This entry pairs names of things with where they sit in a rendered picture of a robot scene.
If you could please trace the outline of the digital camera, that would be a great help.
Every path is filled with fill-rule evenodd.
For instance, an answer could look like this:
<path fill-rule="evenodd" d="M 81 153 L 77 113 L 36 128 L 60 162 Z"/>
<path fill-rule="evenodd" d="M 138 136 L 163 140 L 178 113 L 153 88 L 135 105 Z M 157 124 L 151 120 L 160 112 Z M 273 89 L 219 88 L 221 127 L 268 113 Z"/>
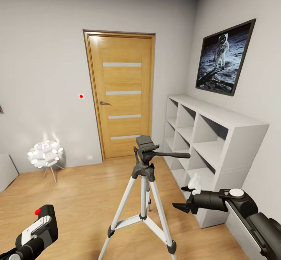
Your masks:
<path fill-rule="evenodd" d="M 37 233 L 35 233 L 35 235 L 37 235 L 37 237 L 39 237 L 39 235 L 41 235 L 43 232 L 45 232 L 47 229 L 50 228 L 54 241 L 56 241 L 58 239 L 58 227 L 57 227 L 57 220 L 56 220 L 56 216 L 55 216 L 54 206 L 53 205 L 44 205 L 35 211 L 35 215 L 38 215 L 37 220 L 39 220 L 45 216 L 50 216 L 52 218 L 52 220 L 45 227 L 43 227 L 41 230 L 39 230 Z M 18 237 L 16 238 L 15 246 L 17 249 L 22 247 L 21 241 L 22 241 L 22 233 L 19 234 Z"/>

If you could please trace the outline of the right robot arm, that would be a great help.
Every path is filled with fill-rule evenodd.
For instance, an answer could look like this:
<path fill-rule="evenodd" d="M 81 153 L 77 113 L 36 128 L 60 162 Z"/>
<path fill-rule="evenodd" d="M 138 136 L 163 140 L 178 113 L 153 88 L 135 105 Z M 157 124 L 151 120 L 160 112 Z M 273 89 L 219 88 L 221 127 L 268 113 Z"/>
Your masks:
<path fill-rule="evenodd" d="M 219 192 L 203 191 L 199 186 L 201 177 L 194 174 L 186 187 L 192 192 L 185 204 L 173 206 L 185 213 L 197 214 L 199 208 L 231 212 L 238 224 L 247 234 L 255 248 L 267 260 L 281 260 L 281 224 L 258 212 L 255 201 L 239 188 L 220 189 Z M 229 195 L 225 195 L 228 192 Z"/>

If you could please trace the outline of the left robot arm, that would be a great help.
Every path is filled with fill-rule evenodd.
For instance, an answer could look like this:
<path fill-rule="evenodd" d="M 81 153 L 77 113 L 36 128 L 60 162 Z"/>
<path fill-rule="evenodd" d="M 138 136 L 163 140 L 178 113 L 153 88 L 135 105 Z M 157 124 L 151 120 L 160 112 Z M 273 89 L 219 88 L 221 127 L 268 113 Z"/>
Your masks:
<path fill-rule="evenodd" d="M 51 229 L 47 229 L 39 237 L 35 235 L 39 230 L 45 227 L 52 218 L 45 216 L 33 223 L 22 232 L 22 247 L 13 248 L 7 253 L 0 255 L 0 260 L 35 260 L 43 250 L 54 242 Z"/>

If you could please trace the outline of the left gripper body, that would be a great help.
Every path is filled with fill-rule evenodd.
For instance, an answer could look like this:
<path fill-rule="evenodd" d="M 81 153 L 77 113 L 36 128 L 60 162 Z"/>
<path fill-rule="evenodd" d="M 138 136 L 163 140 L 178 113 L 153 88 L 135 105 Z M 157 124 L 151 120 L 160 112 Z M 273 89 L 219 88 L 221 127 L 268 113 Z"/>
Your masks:
<path fill-rule="evenodd" d="M 54 242 L 54 238 L 51 229 L 47 229 L 39 237 L 32 239 L 30 242 L 23 246 L 29 246 L 32 250 L 31 260 L 35 260 L 43 250 L 50 246 Z"/>

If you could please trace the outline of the camera tripod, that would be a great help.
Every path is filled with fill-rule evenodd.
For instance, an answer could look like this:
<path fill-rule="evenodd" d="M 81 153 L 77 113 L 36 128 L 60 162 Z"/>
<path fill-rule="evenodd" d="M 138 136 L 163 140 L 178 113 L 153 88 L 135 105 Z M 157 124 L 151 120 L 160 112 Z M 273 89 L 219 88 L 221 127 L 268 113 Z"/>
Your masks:
<path fill-rule="evenodd" d="M 139 137 L 136 137 L 136 143 L 139 146 L 139 149 L 134 147 L 135 157 L 136 157 L 136 166 L 133 168 L 131 179 L 128 183 L 128 186 L 125 190 L 124 196 L 121 200 L 121 203 L 119 205 L 119 208 L 117 210 L 117 213 L 115 215 L 115 218 L 112 222 L 112 224 L 109 226 L 108 229 L 108 236 L 105 241 L 105 244 L 103 246 L 103 249 L 100 253 L 100 256 L 98 260 L 102 260 L 104 252 L 107 248 L 107 245 L 110 241 L 111 236 L 114 234 L 116 230 L 119 230 L 120 228 L 124 228 L 130 225 L 133 225 L 138 222 L 145 222 L 152 230 L 153 232 L 167 245 L 168 252 L 172 256 L 172 260 L 176 260 L 175 252 L 176 252 L 176 242 L 171 239 L 169 228 L 167 225 L 167 221 L 165 218 L 164 210 L 162 207 L 160 195 L 158 192 L 158 188 L 155 181 L 155 175 L 154 175 L 154 164 L 151 163 L 149 165 L 149 161 L 152 160 L 155 156 L 170 156 L 175 158 L 190 158 L 190 153 L 160 153 L 155 152 L 154 150 L 158 149 L 160 145 L 155 145 L 153 141 L 151 140 L 151 136 L 149 135 L 141 135 Z M 124 209 L 124 206 L 128 200 L 128 197 L 130 195 L 130 192 L 133 188 L 133 185 L 138 177 L 138 175 L 141 175 L 141 213 L 138 215 L 135 215 L 133 217 L 127 218 L 122 221 L 118 221 L 121 213 Z M 155 198 L 155 203 L 157 205 L 158 213 L 160 216 L 160 220 L 163 226 L 162 231 L 148 216 L 147 216 L 147 210 L 150 204 L 150 186 Z"/>

